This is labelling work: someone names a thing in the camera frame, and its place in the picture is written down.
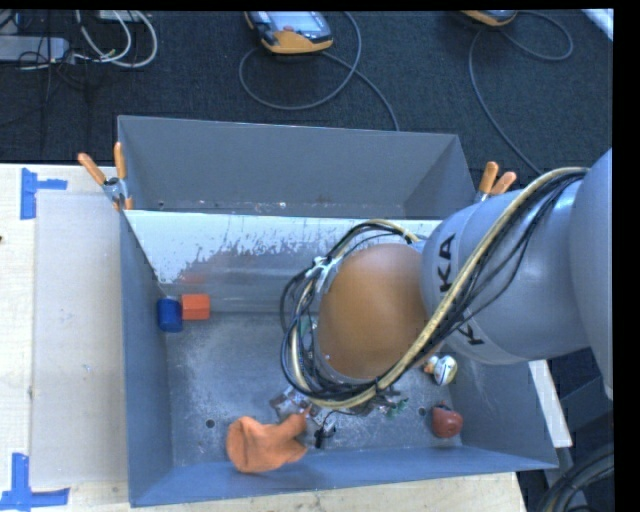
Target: cable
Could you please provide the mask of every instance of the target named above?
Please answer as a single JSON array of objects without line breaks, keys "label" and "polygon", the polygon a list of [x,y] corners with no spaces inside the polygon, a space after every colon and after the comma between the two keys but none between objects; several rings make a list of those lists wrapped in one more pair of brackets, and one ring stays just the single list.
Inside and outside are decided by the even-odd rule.
[{"label": "cable", "polygon": [[[516,41],[515,39],[513,39],[509,34],[507,34],[505,32],[504,29],[500,29],[498,30],[498,32],[500,32],[500,34],[502,34],[509,42],[511,42],[513,45],[515,45],[516,47],[520,48],[521,50],[523,50],[525,53],[528,53],[529,55],[532,55],[538,59],[541,60],[547,60],[547,61],[562,61],[565,60],[567,58],[569,58],[571,56],[571,54],[573,53],[573,40],[571,38],[571,35],[569,34],[569,32],[562,27],[562,25],[560,25],[557,21],[553,20],[552,18],[541,14],[539,12],[535,12],[535,11],[520,11],[521,13],[525,13],[525,14],[531,14],[534,16],[538,16],[546,21],[549,21],[550,23],[554,24],[556,27],[558,27],[566,36],[568,42],[569,42],[569,48],[568,50],[560,56],[549,56],[549,55],[542,55],[540,53],[536,53],[528,48],[526,48],[525,46],[523,46],[522,44],[520,44],[518,41]],[[511,139],[509,139],[509,137],[507,137],[507,134],[504,132],[504,130],[498,125],[498,122],[494,119],[494,117],[491,115],[491,112],[489,111],[489,108],[487,107],[486,103],[484,102],[482,95],[480,94],[480,90],[478,89],[478,86],[476,84],[476,79],[475,79],[475,75],[473,72],[473,50],[474,47],[476,45],[476,42],[478,41],[478,38],[480,37],[481,34],[483,34],[484,32],[486,32],[486,29],[481,29],[479,30],[475,37],[473,38],[473,41],[471,42],[471,47],[469,48],[469,57],[468,57],[468,69],[469,69],[469,77],[471,78],[471,86],[473,87],[473,91],[478,99],[478,102],[480,103],[480,106],[482,107],[482,110],[484,110],[484,113],[486,114],[486,116],[489,118],[489,121],[491,121],[491,124],[493,125],[493,127],[498,131],[498,133],[500,134],[500,136],[504,139],[504,141],[509,145],[509,147],[522,159],[524,160],[524,162],[538,175],[542,174],[542,171],[533,163],[531,162],[531,160],[529,160],[523,153],[522,151],[520,151],[520,149],[511,141]]]},{"label": "cable", "polygon": [[334,98],[335,96],[338,95],[338,93],[340,91],[342,91],[346,85],[351,81],[351,78],[353,77],[353,75],[357,75],[359,78],[361,78],[369,87],[371,87],[371,89],[373,89],[373,91],[378,95],[378,97],[382,100],[382,102],[384,103],[386,109],[389,112],[389,115],[391,116],[391,120],[393,122],[394,128],[396,131],[400,131],[400,127],[398,124],[398,120],[396,119],[396,116],[393,112],[393,109],[391,108],[390,103],[387,101],[387,99],[384,97],[384,95],[382,94],[382,92],[373,84],[373,82],[371,82],[366,76],[364,76],[360,71],[358,71],[356,68],[358,67],[358,64],[360,62],[360,55],[362,54],[362,37],[360,34],[360,28],[358,27],[358,24],[356,23],[356,20],[353,18],[353,16],[351,16],[350,13],[343,11],[344,15],[349,19],[349,21],[351,22],[351,24],[353,25],[353,28],[355,30],[356,33],[356,37],[358,39],[358,44],[357,44],[357,51],[356,51],[356,57],[353,61],[353,64],[349,64],[347,62],[345,62],[344,60],[340,59],[339,57],[336,57],[335,55],[331,55],[329,53],[323,52],[321,53],[322,56],[337,62],[338,64],[341,64],[342,66],[345,66],[348,70],[349,73],[347,74],[346,78],[342,81],[342,83],[333,90],[333,92],[331,92],[330,94],[328,94],[327,96],[314,101],[313,103],[309,103],[306,105],[280,105],[277,103],[271,103],[268,102],[262,98],[260,98],[258,95],[256,95],[254,92],[251,91],[251,89],[249,88],[249,86],[246,84],[245,79],[244,79],[244,65],[245,62],[247,61],[247,59],[253,55],[254,53],[256,53],[260,48],[254,48],[252,50],[250,50],[249,52],[247,52],[245,54],[245,56],[242,58],[242,60],[240,61],[240,65],[238,67],[238,76],[240,79],[240,85],[242,86],[242,88],[245,90],[245,92],[251,96],[254,100],[256,100],[258,103],[261,103],[262,105],[265,105],[267,107],[270,108],[274,108],[274,109],[278,109],[278,110],[289,110],[289,111],[293,111],[293,110],[307,110],[307,109],[311,109],[314,107],[318,107],[326,102],[328,102],[329,100],[331,100],[332,98]]},{"label": "cable", "polygon": [[[508,229],[509,224],[513,224],[513,219],[518,218],[518,216],[522,215],[523,212],[528,211],[527,206],[529,205],[531,198],[537,197],[539,195],[539,191],[543,189],[547,184],[556,181],[559,177],[565,174],[574,175],[575,173],[582,174],[585,172],[586,170],[584,168],[575,167],[559,168],[550,171],[538,177],[535,181],[529,184],[515,199],[512,200],[509,205],[507,205],[505,210],[492,224],[492,226],[485,233],[478,245],[472,251],[470,256],[467,258],[465,264],[458,272],[458,275],[453,281],[447,294],[440,301],[438,307],[429,319],[429,322],[427,322],[426,326],[419,334],[417,339],[411,345],[409,350],[384,375],[380,376],[373,382],[367,383],[366,385],[351,386],[350,390],[353,392],[352,396],[348,398],[324,399],[320,398],[318,394],[308,394],[307,396],[309,397],[309,399],[316,405],[329,409],[351,409],[353,407],[360,406],[373,399],[381,391],[390,388],[404,374],[404,372],[414,364],[417,359],[428,355],[428,350],[437,350],[442,343],[441,340],[443,339],[437,335],[440,324],[446,322],[447,316],[455,307],[454,301],[458,301],[459,295],[462,295],[468,290],[468,288],[465,288],[465,286],[467,286],[468,284],[467,282],[474,277],[474,272],[476,272],[477,269],[483,265],[483,262],[486,261],[485,257],[494,247],[494,242],[496,240],[500,240],[501,237],[504,236],[505,228]],[[294,313],[298,314],[299,311],[300,308],[297,308]],[[298,333],[295,330],[290,330],[290,334],[291,343],[289,344],[289,348],[291,352],[291,359],[296,361],[296,363],[294,363],[293,375],[287,373],[287,369],[285,368],[285,376],[288,380],[290,379],[290,381],[294,380],[297,383],[299,390],[306,389],[308,393],[309,385],[304,378],[304,373],[301,370],[298,354]],[[345,395],[348,394],[348,392],[349,389],[345,389],[345,392],[343,392],[342,394]]]},{"label": "cable", "polygon": [[565,512],[573,496],[614,472],[614,446],[605,444],[571,467],[540,500],[536,512]]},{"label": "cable", "polygon": [[141,62],[121,62],[122,59],[124,57],[126,57],[126,55],[131,50],[133,38],[131,36],[131,31],[129,30],[129,27],[127,27],[127,24],[122,19],[122,17],[118,13],[118,11],[114,10],[113,14],[116,17],[118,23],[121,25],[121,27],[122,27],[122,29],[123,29],[126,37],[127,37],[127,44],[125,46],[125,49],[122,52],[120,52],[119,54],[117,54],[117,55],[112,55],[112,53],[115,52],[115,50],[111,50],[108,53],[104,53],[102,50],[100,50],[100,48],[98,48],[98,46],[95,44],[95,42],[93,41],[93,39],[89,35],[89,32],[87,31],[85,26],[82,24],[82,17],[81,17],[81,14],[80,14],[80,9],[76,9],[75,10],[75,16],[76,16],[76,21],[80,25],[80,32],[82,33],[84,39],[89,44],[91,49],[95,53],[98,54],[99,58],[96,59],[94,57],[89,57],[87,55],[83,55],[83,54],[80,54],[80,53],[75,53],[74,56],[79,58],[79,59],[88,60],[90,62],[110,63],[110,64],[113,64],[115,66],[120,66],[120,67],[124,67],[124,68],[129,68],[129,69],[141,68],[141,67],[146,66],[147,64],[151,63],[156,58],[156,55],[157,55],[157,52],[158,52],[158,37],[157,37],[156,31],[153,28],[153,25],[151,24],[149,19],[141,11],[131,11],[129,13],[129,16],[131,17],[131,19],[133,19],[133,14],[135,14],[136,16],[139,17],[139,19],[142,21],[142,23],[144,23],[146,25],[146,27],[149,29],[149,34],[150,34],[151,40],[152,40],[151,54]]}]

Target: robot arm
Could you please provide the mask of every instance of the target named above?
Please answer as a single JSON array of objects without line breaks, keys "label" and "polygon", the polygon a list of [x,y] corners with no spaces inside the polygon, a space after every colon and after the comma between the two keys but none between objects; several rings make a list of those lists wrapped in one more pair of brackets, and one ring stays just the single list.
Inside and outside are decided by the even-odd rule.
[{"label": "robot arm", "polygon": [[[362,408],[443,344],[486,364],[549,359],[591,347],[613,398],[611,151],[591,170],[557,169],[522,191],[475,203],[445,219],[426,240],[384,222],[361,226],[404,238],[421,252],[420,266],[412,266],[407,253],[398,273],[392,259],[380,264],[375,246],[351,256],[350,232],[297,278],[283,368],[312,402]],[[399,257],[399,247],[393,254]],[[345,262],[347,256],[353,259]],[[407,272],[419,283],[424,315],[406,304],[396,308],[397,301],[371,302],[410,297]],[[324,338],[319,342],[310,322],[302,327],[314,299]],[[401,328],[381,335],[394,319]],[[411,330],[415,339],[407,341]],[[310,351],[305,336],[311,337]],[[333,352],[338,368],[332,366]]]}]

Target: kuka logo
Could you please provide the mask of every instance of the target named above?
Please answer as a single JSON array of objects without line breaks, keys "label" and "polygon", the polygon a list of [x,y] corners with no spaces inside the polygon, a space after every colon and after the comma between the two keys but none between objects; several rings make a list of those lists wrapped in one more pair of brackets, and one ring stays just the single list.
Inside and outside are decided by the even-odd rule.
[{"label": "kuka logo", "polygon": [[[451,288],[451,281],[449,281],[449,277],[451,276],[451,242],[455,238],[456,234],[453,233],[449,238],[444,240],[440,244],[440,252],[439,256],[443,260],[446,260],[447,266],[444,269],[441,266],[438,266],[438,277],[440,278],[440,293],[446,293],[449,288]],[[463,330],[462,327],[458,327],[457,331],[462,334],[465,338],[467,338],[467,342],[470,345],[482,345],[484,341],[480,338],[476,338],[473,335],[473,329],[469,324],[466,325],[466,328]]]}]

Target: gray bin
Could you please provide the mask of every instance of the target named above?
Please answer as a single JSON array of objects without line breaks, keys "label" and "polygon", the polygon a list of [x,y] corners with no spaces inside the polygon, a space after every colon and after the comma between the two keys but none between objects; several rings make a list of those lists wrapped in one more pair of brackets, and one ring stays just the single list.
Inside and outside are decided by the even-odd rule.
[{"label": "gray bin", "polygon": [[[457,136],[123,116],[135,210],[121,216],[129,501],[134,507],[557,467],[527,363],[463,357],[455,381],[420,369],[390,419],[339,416],[299,462],[236,471],[224,441],[240,416],[275,423],[279,294],[359,220],[429,235],[475,191]],[[158,299],[208,293],[211,317],[158,327]],[[464,417],[439,439],[431,408]]]}]

